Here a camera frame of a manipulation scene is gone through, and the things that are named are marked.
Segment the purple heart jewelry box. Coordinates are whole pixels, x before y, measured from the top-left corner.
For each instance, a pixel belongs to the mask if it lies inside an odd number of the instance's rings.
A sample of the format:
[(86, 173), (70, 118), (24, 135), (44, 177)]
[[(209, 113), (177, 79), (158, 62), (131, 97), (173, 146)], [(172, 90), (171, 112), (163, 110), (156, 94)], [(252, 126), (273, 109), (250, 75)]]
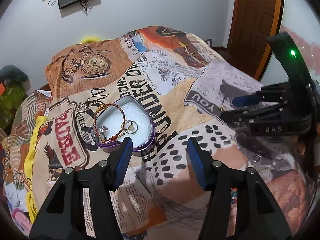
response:
[(118, 149), (125, 138), (133, 143), (133, 155), (146, 156), (154, 151), (156, 131), (146, 109), (132, 96), (114, 103), (102, 103), (94, 113), (92, 139), (107, 153)]

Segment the printed newspaper pattern blanket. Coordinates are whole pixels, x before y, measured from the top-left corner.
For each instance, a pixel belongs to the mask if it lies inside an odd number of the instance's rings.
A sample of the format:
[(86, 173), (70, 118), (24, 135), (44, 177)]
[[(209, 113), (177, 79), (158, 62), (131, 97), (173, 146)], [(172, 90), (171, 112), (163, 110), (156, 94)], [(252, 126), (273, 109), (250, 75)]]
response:
[(121, 38), (70, 46), (46, 68), (50, 95), (31, 93), (18, 107), (2, 153), (2, 203), (25, 236), (30, 221), (24, 161), (38, 116), (41, 126), (33, 166), (37, 210), (66, 167), (90, 168), (107, 153), (92, 139), (93, 114), (102, 103), (130, 95), (148, 112), (156, 131), (154, 151), (133, 156), (125, 184), (111, 198), (126, 239), (194, 239), (208, 194), (196, 184), (187, 140), (231, 168), (258, 169), (292, 233), (302, 226), (314, 195), (298, 155), (280, 139), (245, 142), (218, 116), (241, 92), (261, 84), (225, 63), (199, 37), (160, 26)]

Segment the brown wooden door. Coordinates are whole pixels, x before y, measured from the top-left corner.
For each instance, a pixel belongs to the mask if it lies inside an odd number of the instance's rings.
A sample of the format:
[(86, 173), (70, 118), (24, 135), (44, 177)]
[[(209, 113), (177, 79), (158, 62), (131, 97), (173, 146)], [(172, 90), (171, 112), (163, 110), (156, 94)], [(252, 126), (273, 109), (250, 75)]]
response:
[(232, 65), (260, 80), (272, 51), (267, 38), (279, 33), (284, 0), (234, 0), (227, 54)]

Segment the dark green plush toy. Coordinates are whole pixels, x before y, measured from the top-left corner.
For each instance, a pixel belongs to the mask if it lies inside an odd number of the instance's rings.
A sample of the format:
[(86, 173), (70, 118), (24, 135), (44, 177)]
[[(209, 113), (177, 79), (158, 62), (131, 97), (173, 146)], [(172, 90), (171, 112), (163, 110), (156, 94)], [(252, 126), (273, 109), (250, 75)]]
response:
[(2, 67), (0, 75), (1, 83), (4, 85), (4, 87), (21, 85), (26, 92), (31, 88), (30, 80), (27, 74), (13, 64)]

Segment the yellow plush loop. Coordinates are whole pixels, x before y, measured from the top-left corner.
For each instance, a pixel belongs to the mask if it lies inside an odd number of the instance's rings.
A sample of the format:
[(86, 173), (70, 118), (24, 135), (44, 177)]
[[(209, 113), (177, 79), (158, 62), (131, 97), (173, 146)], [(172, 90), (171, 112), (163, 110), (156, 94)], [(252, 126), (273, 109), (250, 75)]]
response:
[(84, 37), (81, 41), (80, 41), (80, 44), (83, 44), (83, 43), (92, 43), (92, 42), (100, 42), (102, 41), (102, 39), (98, 38), (98, 37), (95, 37), (95, 36), (87, 36), (87, 37)]

